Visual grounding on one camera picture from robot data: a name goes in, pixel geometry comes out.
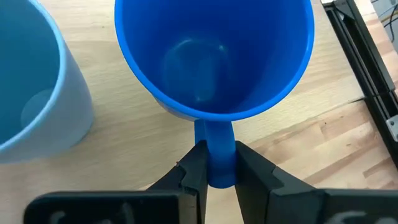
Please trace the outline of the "light blue mug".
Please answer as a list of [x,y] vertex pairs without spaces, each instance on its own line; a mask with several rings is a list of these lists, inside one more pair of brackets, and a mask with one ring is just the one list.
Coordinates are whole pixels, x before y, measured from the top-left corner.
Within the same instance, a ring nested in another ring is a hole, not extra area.
[[67,150],[91,128],[90,91],[38,0],[0,0],[0,163]]

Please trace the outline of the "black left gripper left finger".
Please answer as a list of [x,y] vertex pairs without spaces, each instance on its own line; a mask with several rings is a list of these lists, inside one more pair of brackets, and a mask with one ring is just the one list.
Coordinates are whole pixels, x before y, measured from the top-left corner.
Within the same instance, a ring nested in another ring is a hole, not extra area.
[[43,194],[26,206],[23,224],[204,224],[206,168],[200,141],[146,190]]

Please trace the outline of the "blue plastic mug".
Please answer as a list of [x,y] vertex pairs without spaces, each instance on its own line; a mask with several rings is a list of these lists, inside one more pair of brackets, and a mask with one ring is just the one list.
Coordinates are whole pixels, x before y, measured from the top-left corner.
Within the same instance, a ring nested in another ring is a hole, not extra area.
[[136,78],[206,141],[209,185],[235,185],[232,123],[272,108],[302,78],[311,0],[115,0],[114,22]]

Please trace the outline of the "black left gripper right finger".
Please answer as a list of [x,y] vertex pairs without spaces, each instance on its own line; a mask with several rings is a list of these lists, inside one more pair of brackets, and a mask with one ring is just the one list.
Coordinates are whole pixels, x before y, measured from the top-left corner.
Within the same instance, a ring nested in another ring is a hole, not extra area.
[[398,224],[398,190],[317,189],[238,141],[244,224]]

